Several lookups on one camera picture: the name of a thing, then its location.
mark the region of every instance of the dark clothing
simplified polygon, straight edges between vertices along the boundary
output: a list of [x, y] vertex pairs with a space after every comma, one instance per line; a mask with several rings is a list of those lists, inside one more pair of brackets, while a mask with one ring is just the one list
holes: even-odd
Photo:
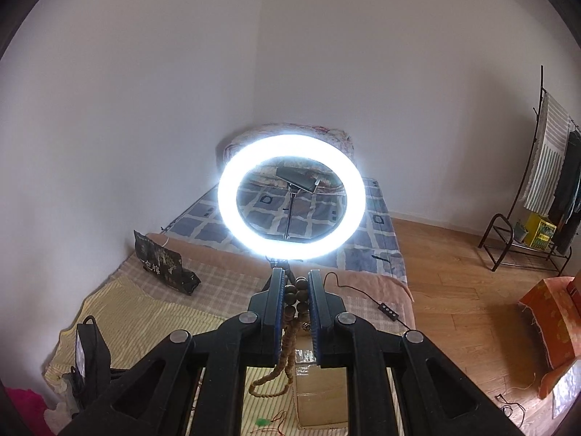
[[569, 221], [567, 221], [560, 231], [553, 235], [553, 243], [557, 246], [557, 251], [561, 254], [567, 254], [569, 246], [573, 242], [577, 229], [581, 223], [581, 212], [573, 213]]
[[548, 218], [559, 226], [565, 223], [573, 213], [579, 197], [579, 181], [581, 179], [581, 134], [577, 130], [569, 133], [565, 160], [561, 169], [561, 175], [557, 188], [555, 189], [555, 199], [548, 212]]
[[581, 134], [569, 133], [565, 160], [548, 218], [557, 226], [553, 242], [561, 254], [571, 245], [581, 223]]

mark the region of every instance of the mattress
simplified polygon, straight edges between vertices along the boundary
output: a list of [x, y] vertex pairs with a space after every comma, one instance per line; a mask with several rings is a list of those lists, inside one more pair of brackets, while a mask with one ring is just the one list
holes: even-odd
[[[379, 183], [373, 178], [363, 181], [367, 203], [359, 227], [340, 248], [309, 262], [340, 270], [388, 275], [407, 284], [406, 267]], [[166, 234], [191, 244], [254, 255], [223, 223], [217, 192], [216, 185], [173, 221], [166, 228]], [[238, 190], [242, 216], [257, 231], [273, 238], [283, 238], [288, 203], [288, 192], [280, 187], [247, 182]], [[290, 236], [313, 239], [326, 234], [341, 220], [345, 206], [343, 195], [301, 192], [294, 201]]]
[[[181, 254], [184, 267], [193, 270], [202, 283], [191, 296], [181, 294], [147, 272], [136, 255], [132, 254], [104, 287], [89, 296], [82, 304], [75, 323], [81, 323], [89, 314], [95, 316], [111, 351], [112, 365], [116, 368], [131, 367], [173, 330], [185, 329], [193, 335], [199, 334], [216, 329], [224, 319], [247, 310], [252, 295], [261, 290], [271, 271], [264, 258], [208, 250], [168, 239], [161, 234], [148, 236]], [[309, 268], [310, 264], [297, 265], [296, 273], [307, 274]], [[321, 268], [323, 276], [331, 271]], [[406, 325], [415, 328], [411, 299], [407, 287], [401, 282], [377, 274], [352, 271], [339, 271], [338, 278], [341, 284], [360, 288], [376, 300], [386, 302], [400, 314]], [[399, 335], [405, 332], [400, 323], [389, 320], [360, 292], [336, 287], [332, 280], [326, 283], [325, 289], [341, 296], [348, 311], [369, 321], [377, 330]], [[73, 325], [60, 333], [56, 352], [44, 372], [47, 383], [59, 394], [66, 390], [62, 374], [69, 372], [74, 365], [75, 329], [76, 325]], [[344, 428], [301, 429], [293, 407], [293, 392], [275, 398], [255, 398], [248, 394], [250, 383], [268, 372], [269, 368], [247, 369], [240, 434], [278, 434], [271, 431], [274, 429], [271, 426], [258, 426], [257, 420], [274, 419], [282, 411], [286, 412], [287, 417], [280, 427], [287, 436], [338, 436], [347, 433]], [[284, 384], [284, 374], [281, 374], [260, 389], [276, 392]]]

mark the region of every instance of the blue checkered sheet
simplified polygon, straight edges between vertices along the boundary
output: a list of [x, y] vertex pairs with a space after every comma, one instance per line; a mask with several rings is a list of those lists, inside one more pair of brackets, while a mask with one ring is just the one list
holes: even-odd
[[[367, 209], [361, 224], [340, 248], [309, 259], [309, 263], [390, 275], [407, 283], [406, 267], [379, 183], [372, 178], [363, 181]], [[207, 192], [170, 225], [166, 234], [192, 244], [254, 255], [222, 222], [217, 192], [218, 186]], [[256, 231], [282, 239], [287, 226], [289, 197], [286, 189], [243, 183], [238, 190], [238, 205], [242, 216]], [[326, 234], [341, 220], [345, 206], [346, 198], [342, 195], [301, 192], [294, 201], [290, 236], [311, 239]]]

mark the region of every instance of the led ring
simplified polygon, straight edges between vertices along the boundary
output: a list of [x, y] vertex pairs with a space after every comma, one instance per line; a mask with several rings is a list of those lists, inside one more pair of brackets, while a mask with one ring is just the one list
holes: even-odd
[[[252, 230], [238, 211], [237, 192], [244, 176], [268, 159], [286, 156], [325, 164], [345, 188], [347, 210], [343, 219], [330, 234], [317, 241], [299, 243], [266, 239]], [[259, 139], [231, 158], [220, 178], [218, 205], [234, 237], [252, 251], [277, 259], [310, 259], [337, 249], [355, 232], [365, 212], [365, 187], [357, 168], [339, 149], [309, 136], [284, 134]]]

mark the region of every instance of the wooden floor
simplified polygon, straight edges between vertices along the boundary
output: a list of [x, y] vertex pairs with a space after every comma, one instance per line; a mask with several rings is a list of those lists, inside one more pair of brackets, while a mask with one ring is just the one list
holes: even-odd
[[[526, 435], [550, 436], [560, 418], [552, 419], [551, 396], [537, 397], [548, 369], [541, 337], [516, 303], [541, 278], [556, 273], [503, 266], [491, 272], [492, 262], [477, 248], [479, 237], [400, 219], [393, 223], [415, 300], [416, 327], [493, 401], [501, 393], [521, 403], [527, 410], [521, 428]], [[515, 388], [531, 383], [526, 390]], [[521, 418], [515, 409], [512, 420], [518, 425]]]

